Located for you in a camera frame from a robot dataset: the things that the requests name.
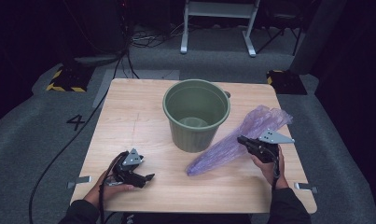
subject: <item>black sleeve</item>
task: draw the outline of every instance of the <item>black sleeve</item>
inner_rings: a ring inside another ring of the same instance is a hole
[[[99,215],[100,212],[91,203],[85,200],[76,200],[72,202],[71,206],[69,206],[65,217],[59,222],[59,224],[95,224]]]
[[[272,191],[272,204],[268,223],[305,224],[311,223],[311,217],[292,189],[276,189]]]

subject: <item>tabletop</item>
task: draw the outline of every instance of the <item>tabletop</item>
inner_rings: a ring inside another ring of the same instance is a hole
[[[144,162],[134,172],[155,176],[142,189],[120,193],[108,201],[108,211],[268,213],[271,186],[249,154],[202,175],[187,176],[187,166],[202,152],[188,153],[173,143],[162,99],[175,82],[126,78],[112,81],[80,172],[80,176],[90,175],[92,181],[78,184],[71,202],[86,195],[120,152],[135,148],[144,156]],[[212,145],[237,128],[257,106],[280,108],[270,85],[216,85],[231,95],[230,114],[220,125]],[[291,137],[286,125],[278,133]],[[307,183],[294,144],[280,146],[289,186],[293,189],[294,182]],[[314,213],[313,194],[309,190],[293,190],[307,211]]]

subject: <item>plastic bag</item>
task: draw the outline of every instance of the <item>plastic bag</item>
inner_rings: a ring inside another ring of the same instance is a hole
[[[238,128],[194,160],[186,170],[187,175],[203,174],[246,154],[246,147],[237,142],[239,135],[255,139],[268,129],[277,131],[291,122],[292,116],[284,110],[259,105],[245,116]]]

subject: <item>green bucket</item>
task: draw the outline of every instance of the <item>green bucket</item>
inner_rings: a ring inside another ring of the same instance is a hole
[[[230,101],[217,85],[188,79],[168,89],[163,110],[175,145],[186,152],[200,152],[211,145],[218,127],[228,117]]]

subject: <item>table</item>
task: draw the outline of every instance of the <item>table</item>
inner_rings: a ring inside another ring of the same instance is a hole
[[[121,193],[106,204],[109,211],[188,213],[268,213],[271,186],[249,156],[215,170],[187,176],[186,167],[200,153],[177,148],[169,121],[162,110],[164,93],[176,81],[117,78],[111,83],[80,176],[91,183],[78,184],[72,201],[82,199],[103,170],[122,151],[136,148],[144,162],[139,175],[156,174],[142,189]],[[266,84],[216,83],[231,94],[230,115],[219,127],[213,144],[238,127],[258,105],[279,108],[275,91]],[[279,133],[289,136],[287,126]],[[307,183],[293,144],[281,145],[289,186]],[[316,211],[313,194],[294,189],[309,213]]]
[[[184,33],[182,35],[181,53],[188,52],[188,17],[189,16],[209,16],[249,19],[246,31],[243,31],[243,38],[248,49],[249,56],[257,56],[251,38],[255,17],[258,13],[260,0],[255,0],[253,4],[232,4],[214,2],[195,2],[186,0],[184,12]]]

